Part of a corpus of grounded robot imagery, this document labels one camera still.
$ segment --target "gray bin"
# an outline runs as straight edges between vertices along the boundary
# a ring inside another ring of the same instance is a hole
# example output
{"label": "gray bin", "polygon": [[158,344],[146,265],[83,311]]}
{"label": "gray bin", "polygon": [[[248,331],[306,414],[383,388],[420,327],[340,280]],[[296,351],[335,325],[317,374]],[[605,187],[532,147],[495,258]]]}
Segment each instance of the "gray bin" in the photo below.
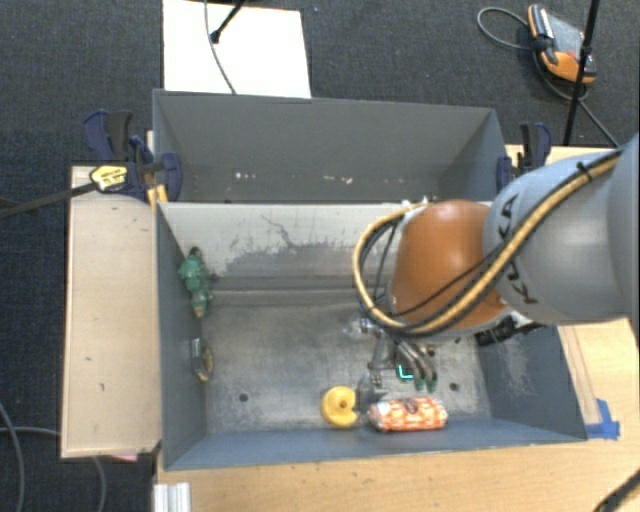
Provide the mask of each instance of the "gray bin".
{"label": "gray bin", "polygon": [[[156,219],[166,469],[586,439],[552,328],[438,344],[441,431],[336,430],[320,415],[324,391],[355,387],[373,350],[357,329],[358,235],[385,201],[491,200],[504,153],[493,111],[155,91],[154,134],[156,154],[177,151],[185,173]],[[202,321],[177,275],[193,246],[220,276]],[[196,337],[214,355],[208,383],[191,369]]]}

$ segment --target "bin floor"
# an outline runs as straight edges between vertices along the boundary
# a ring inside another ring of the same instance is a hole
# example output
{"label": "bin floor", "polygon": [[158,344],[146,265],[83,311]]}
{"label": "bin floor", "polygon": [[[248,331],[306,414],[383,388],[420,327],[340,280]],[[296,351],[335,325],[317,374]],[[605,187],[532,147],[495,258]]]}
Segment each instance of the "bin floor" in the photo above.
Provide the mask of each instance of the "bin floor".
{"label": "bin floor", "polygon": [[[359,331],[353,290],[244,291],[213,299],[203,336],[214,355],[207,386],[211,434],[330,428],[320,414],[324,392],[354,388],[375,340]],[[451,416],[490,416],[473,338],[434,344],[440,398]],[[392,377],[396,395],[415,395]]]}

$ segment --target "green light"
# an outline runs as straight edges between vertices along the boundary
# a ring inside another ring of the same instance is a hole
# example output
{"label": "green light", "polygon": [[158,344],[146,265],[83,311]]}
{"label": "green light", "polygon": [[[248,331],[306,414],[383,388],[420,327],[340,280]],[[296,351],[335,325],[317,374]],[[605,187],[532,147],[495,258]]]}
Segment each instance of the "green light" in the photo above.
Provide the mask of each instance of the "green light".
{"label": "green light", "polygon": [[398,365],[398,377],[400,377],[403,380],[411,380],[411,379],[413,379],[413,374],[404,373],[404,369],[402,368],[402,365],[399,364]]}

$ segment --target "snack package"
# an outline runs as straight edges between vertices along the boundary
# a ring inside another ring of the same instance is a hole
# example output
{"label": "snack package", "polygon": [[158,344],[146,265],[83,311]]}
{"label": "snack package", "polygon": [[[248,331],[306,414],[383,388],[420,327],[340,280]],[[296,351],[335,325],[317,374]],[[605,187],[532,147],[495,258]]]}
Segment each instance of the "snack package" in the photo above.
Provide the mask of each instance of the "snack package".
{"label": "snack package", "polygon": [[369,407],[369,421],[382,432],[440,429],[449,415],[437,398],[383,400]]}

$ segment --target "dark floor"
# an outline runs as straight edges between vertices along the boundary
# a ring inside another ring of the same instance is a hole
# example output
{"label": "dark floor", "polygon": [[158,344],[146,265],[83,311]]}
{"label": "dark floor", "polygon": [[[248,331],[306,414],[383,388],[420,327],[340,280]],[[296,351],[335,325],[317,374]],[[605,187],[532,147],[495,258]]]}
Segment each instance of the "dark floor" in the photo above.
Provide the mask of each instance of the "dark floor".
{"label": "dark floor", "polygon": [[[559,143],[567,105],[542,84],[528,52],[486,39],[475,25],[486,0],[264,0],[299,8],[314,96],[496,109],[505,140],[521,121],[542,121]],[[496,5],[524,15],[527,3]],[[588,2],[548,2],[579,26]],[[586,103],[621,142],[638,131],[640,3],[604,2],[593,42],[599,77]],[[0,2],[0,197],[27,201],[68,186],[73,161],[93,158],[80,123],[93,110],[131,110],[132,132],[151,127],[162,85],[160,0]],[[487,25],[523,42],[504,17]],[[578,112],[572,142],[606,139]],[[66,207],[0,221],[0,401],[16,425],[60,428]],[[90,463],[57,463],[49,439],[21,438],[25,510],[91,510],[99,481]],[[17,498],[15,455],[0,439],[0,509]],[[151,461],[105,461],[106,510],[149,507]]]}

